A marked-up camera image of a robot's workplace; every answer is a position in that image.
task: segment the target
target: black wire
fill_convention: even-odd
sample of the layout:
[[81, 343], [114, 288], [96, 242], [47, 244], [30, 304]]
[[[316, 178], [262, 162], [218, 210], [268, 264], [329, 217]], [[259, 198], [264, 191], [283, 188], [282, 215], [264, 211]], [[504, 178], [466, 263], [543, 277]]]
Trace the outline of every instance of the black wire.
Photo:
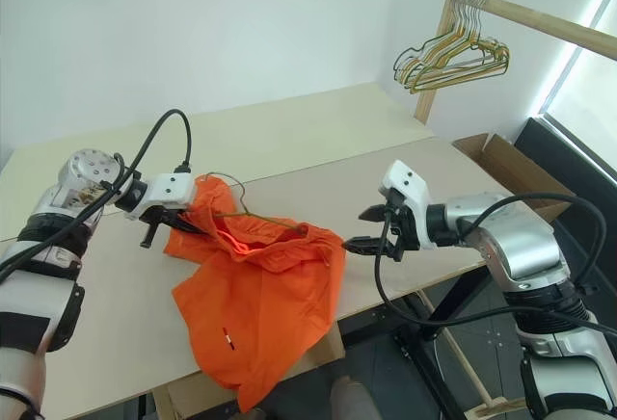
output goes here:
[[604, 219], [604, 215], [602, 211], [600, 211], [596, 205], [594, 205], [589, 200], [586, 200], [581, 197], [576, 196], [567, 196], [565, 194], [555, 194], [551, 192], [532, 192], [527, 194], [518, 194], [511, 197], [503, 198], [502, 200], [494, 203], [489, 208], [484, 210], [480, 216], [478, 216], [471, 225], [465, 229], [461, 233], [461, 239], [465, 239], [468, 235], [470, 235], [475, 228], [477, 228], [484, 220], [486, 220], [492, 213], [494, 213], [499, 208], [508, 205], [510, 203], [514, 203], [515, 201], [521, 200], [533, 200], [533, 199], [551, 199], [551, 200], [561, 200], [568, 201], [573, 205], [578, 205], [581, 208], [584, 208], [588, 213], [590, 213], [595, 221], [596, 226], [594, 230], [594, 240], [591, 245], [591, 250], [589, 251], [589, 256], [587, 257], [587, 262], [585, 263], [581, 273], [575, 278], [574, 283], [576, 286], [582, 284], [584, 280], [589, 278], [591, 271], [593, 271], [596, 261], [598, 261], [598, 256], [602, 252], [602, 248], [604, 246], [604, 242], [606, 240], [606, 220]]
[[541, 307], [533, 307], [533, 306], [504, 306], [498, 307], [496, 309], [489, 309], [488, 311], [478, 312], [476, 314], [471, 314], [466, 317], [459, 317], [457, 319], [450, 319], [447, 321], [429, 321], [425, 319], [418, 319], [414, 314], [410, 314], [407, 311], [401, 309], [396, 304], [390, 301], [388, 295], [384, 291], [384, 286], [382, 285], [381, 279], [381, 259], [382, 259], [382, 251], [386, 246], [386, 241], [388, 240], [388, 230], [391, 220], [391, 212], [386, 211], [386, 219], [384, 221], [384, 229], [382, 230], [382, 236], [379, 241], [379, 247], [377, 250], [377, 254], [375, 255], [375, 285], [377, 286], [377, 291], [379, 292], [380, 297], [384, 301], [384, 304], [392, 310], [395, 314], [402, 317], [403, 319], [413, 323], [418, 324], [425, 327], [452, 327], [452, 326], [460, 326], [461, 324], [468, 324], [469, 322], [478, 321], [480, 319], [484, 319], [487, 317], [497, 316], [499, 314], [509, 314], [513, 312], [531, 312], [538, 314], [546, 314], [550, 315], [553, 318], [557, 318], [573, 324], [579, 327], [590, 328], [595, 331], [599, 331], [604, 333], [605, 335], [610, 335], [612, 337], [617, 338], [617, 329], [603, 326], [601, 324], [594, 324], [593, 322], [585, 321], [582, 319], [578, 319], [576, 317], [572, 317], [568, 314], [563, 314], [561, 312], [556, 311], [547, 311]]
[[41, 251], [52, 246], [54, 243], [64, 239], [70, 233], [71, 230], [78, 227], [81, 223], [84, 223], [89, 217], [91, 217], [96, 212], [98, 212], [98, 210], [103, 208], [105, 206], [105, 203], [107, 203], [118, 192], [118, 190], [124, 185], [124, 183], [128, 180], [128, 178], [133, 173], [133, 171], [140, 164], [140, 162], [144, 158], [144, 155], [146, 154], [146, 151], [148, 150], [150, 144], [152, 143], [152, 140], [158, 133], [159, 129], [161, 128], [163, 123], [172, 115], [180, 115], [180, 117], [182, 118], [182, 121], [184, 122], [184, 128], [186, 130], [186, 153], [185, 153], [185, 157], [184, 157], [184, 161], [182, 162], [182, 165], [188, 167], [188, 165], [190, 164], [190, 159], [191, 159], [191, 146], [192, 146], [191, 126], [189, 124], [187, 117], [184, 115], [183, 112], [177, 109], [171, 109], [167, 111], [165, 114], [163, 114], [163, 116], [159, 120], [157, 120], [156, 123], [154, 123], [154, 126], [152, 126], [152, 129], [146, 136], [144, 143], [140, 147], [139, 151], [137, 152], [137, 155], [135, 156], [135, 159], [133, 160], [133, 163], [131, 163], [131, 166], [128, 168], [127, 171], [124, 170], [125, 166], [124, 166], [124, 159], [122, 158], [122, 156], [119, 153], [114, 154], [114, 158], [116, 158], [116, 160], [118, 160], [119, 163], [121, 164], [121, 170], [118, 176], [116, 177], [116, 180], [107, 189], [105, 194], [103, 194], [97, 200], [92, 202], [90, 205], [86, 206], [79, 213], [79, 215], [77, 215], [69, 224], [67, 224], [61, 230], [51, 235], [50, 237], [40, 242], [39, 244], [36, 244], [33, 247], [30, 247], [24, 251], [14, 254], [10, 258], [3, 261], [2, 264], [0, 264], [0, 283], [4, 282], [8, 276], [10, 276], [14, 271], [19, 269], [27, 261], [31, 260], [34, 256], [39, 254]]

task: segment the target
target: cloth fold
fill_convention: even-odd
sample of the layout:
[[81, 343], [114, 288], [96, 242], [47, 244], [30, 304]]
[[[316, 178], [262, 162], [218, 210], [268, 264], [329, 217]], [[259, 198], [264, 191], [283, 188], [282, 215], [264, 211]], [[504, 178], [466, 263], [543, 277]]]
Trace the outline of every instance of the cloth fold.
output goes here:
[[208, 235], [172, 230], [165, 252], [201, 264], [175, 287], [201, 369], [254, 407], [331, 328], [345, 251], [332, 231], [291, 229], [236, 211], [229, 186], [200, 176], [185, 219]]

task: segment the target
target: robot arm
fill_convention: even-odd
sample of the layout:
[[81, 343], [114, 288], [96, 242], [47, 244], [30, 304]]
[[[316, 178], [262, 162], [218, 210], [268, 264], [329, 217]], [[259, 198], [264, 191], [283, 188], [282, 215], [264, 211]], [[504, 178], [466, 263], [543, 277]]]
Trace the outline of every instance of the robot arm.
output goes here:
[[[43, 194], [17, 240], [0, 258], [3, 262], [43, 242], [72, 222], [109, 188], [123, 169], [98, 150], [84, 149], [69, 157], [58, 183]], [[160, 223], [199, 232], [181, 213], [193, 200], [195, 185], [188, 172], [158, 174], [141, 180], [136, 171], [108, 201], [127, 218], [149, 224], [142, 247], [149, 247]], [[39, 418], [44, 389], [44, 356], [70, 339], [84, 289], [77, 284], [81, 258], [102, 208], [55, 245], [31, 258], [0, 283], [0, 418]]]
[[[419, 175], [395, 162], [380, 192], [388, 201], [361, 214], [382, 222], [391, 212], [391, 232], [382, 254], [400, 261], [407, 249], [458, 246], [477, 249], [510, 305], [534, 306], [596, 322], [570, 280], [570, 270], [552, 227], [527, 205], [506, 205], [472, 232], [479, 215], [503, 198], [498, 194], [457, 197], [432, 204]], [[380, 239], [345, 243], [355, 253], [374, 255]], [[527, 405], [536, 419], [593, 420], [617, 412], [617, 364], [604, 336], [549, 314], [515, 313], [523, 346], [521, 374]]]

